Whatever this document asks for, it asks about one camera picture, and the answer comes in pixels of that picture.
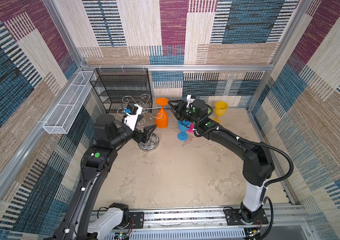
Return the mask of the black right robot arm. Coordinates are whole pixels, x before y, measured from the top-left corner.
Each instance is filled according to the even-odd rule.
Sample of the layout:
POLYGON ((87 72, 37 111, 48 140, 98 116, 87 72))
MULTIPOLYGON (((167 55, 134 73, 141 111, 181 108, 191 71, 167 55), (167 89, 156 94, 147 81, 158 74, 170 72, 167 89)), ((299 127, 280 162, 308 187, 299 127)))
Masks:
POLYGON ((197 136, 226 147, 244 161, 243 176, 247 189, 239 214, 243 223, 255 222, 262 209, 265 184, 275 169, 270 151, 259 143, 245 143, 244 139, 212 120, 213 111, 203 100, 190 104, 184 100, 169 101, 169 106, 177 120, 195 125, 193 131, 197 136))

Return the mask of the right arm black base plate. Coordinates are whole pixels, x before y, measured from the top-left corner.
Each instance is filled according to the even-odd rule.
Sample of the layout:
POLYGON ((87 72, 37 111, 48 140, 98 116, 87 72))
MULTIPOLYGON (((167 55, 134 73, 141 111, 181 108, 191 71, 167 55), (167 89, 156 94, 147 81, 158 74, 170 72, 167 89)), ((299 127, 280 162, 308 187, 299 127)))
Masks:
POLYGON ((267 225, 269 223, 263 207, 255 212, 251 212, 246 207, 239 209, 224 207, 223 212, 228 226, 267 225))

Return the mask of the yellow plastic wine glass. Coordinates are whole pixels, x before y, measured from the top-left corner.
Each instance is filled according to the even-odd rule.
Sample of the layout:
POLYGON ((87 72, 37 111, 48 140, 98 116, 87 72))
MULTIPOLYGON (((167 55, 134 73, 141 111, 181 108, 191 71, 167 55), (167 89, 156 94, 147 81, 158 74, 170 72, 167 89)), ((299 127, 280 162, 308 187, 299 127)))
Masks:
POLYGON ((214 118, 214 121, 221 124, 222 121, 221 121, 220 117, 222 117, 226 113, 228 107, 229 107, 229 105, 226 102, 223 102, 223 101, 217 102, 215 104, 215 108, 214 108, 214 113, 216 115, 216 117, 214 118))

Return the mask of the blue plastic wine glass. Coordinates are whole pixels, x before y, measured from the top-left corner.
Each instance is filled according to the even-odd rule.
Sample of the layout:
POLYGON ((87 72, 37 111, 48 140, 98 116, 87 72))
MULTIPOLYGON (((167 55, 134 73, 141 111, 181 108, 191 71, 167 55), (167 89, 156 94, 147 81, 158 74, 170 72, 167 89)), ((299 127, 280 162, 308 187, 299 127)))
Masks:
POLYGON ((188 121, 178 121, 178 128, 180 130, 180 132, 177 135, 177 138, 180 141, 186 141, 188 139, 188 134, 187 131, 190 128, 190 122, 188 121))

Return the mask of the pink plastic wine glass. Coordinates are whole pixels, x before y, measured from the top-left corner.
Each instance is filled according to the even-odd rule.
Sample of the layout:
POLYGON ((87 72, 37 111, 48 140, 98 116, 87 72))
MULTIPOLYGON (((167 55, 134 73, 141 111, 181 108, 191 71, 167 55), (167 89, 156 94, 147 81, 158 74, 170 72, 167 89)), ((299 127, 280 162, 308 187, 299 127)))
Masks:
POLYGON ((193 132, 194 132, 194 124, 193 124, 193 123, 190 123, 188 132, 189 132, 189 133, 193 133, 193 132))

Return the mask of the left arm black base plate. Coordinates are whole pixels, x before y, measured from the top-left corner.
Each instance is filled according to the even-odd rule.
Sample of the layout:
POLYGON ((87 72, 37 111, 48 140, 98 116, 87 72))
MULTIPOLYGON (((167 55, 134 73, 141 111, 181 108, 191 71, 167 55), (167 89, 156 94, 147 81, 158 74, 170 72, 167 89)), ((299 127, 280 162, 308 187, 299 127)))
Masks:
POLYGON ((123 214, 122 222, 116 226, 117 229, 142 229, 144 227, 144 212, 129 212, 129 214, 123 214))

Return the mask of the orange plastic wine glass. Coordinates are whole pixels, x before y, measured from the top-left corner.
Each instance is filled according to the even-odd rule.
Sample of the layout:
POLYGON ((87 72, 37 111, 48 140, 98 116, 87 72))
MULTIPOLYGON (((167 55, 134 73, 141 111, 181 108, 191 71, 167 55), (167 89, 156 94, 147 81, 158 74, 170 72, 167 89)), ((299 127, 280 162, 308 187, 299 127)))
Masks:
POLYGON ((168 126, 169 120, 166 111, 164 110, 164 106, 168 104, 168 99, 166 98, 158 98, 156 99, 156 104, 160 106, 159 111, 156 114, 155 124, 159 129, 165 129, 168 126))

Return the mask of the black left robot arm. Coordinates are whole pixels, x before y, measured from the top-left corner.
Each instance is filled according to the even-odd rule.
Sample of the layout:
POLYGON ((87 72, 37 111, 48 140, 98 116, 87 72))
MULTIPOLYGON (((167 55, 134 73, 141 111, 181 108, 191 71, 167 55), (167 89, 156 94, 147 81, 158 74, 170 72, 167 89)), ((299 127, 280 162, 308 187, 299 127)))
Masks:
POLYGON ((115 228, 133 227, 134 221, 125 204, 111 204, 107 212, 93 223, 90 223, 90 218, 118 151, 130 140, 146 143, 157 127, 151 125, 141 131, 136 125, 133 122, 129 127, 110 114, 96 119, 95 141, 82 157, 79 183, 62 221, 50 236, 51 240, 102 240, 115 228))

